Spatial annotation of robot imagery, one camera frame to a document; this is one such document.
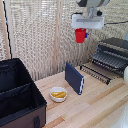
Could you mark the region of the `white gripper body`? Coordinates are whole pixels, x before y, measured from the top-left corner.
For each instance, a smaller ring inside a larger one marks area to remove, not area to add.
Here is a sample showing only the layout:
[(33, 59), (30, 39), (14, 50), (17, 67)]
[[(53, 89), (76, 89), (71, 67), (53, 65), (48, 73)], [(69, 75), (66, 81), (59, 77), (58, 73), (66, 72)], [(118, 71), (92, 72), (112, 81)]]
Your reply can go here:
[(104, 27), (104, 18), (96, 16), (86, 19), (81, 14), (73, 14), (71, 26), (73, 28), (102, 29)]

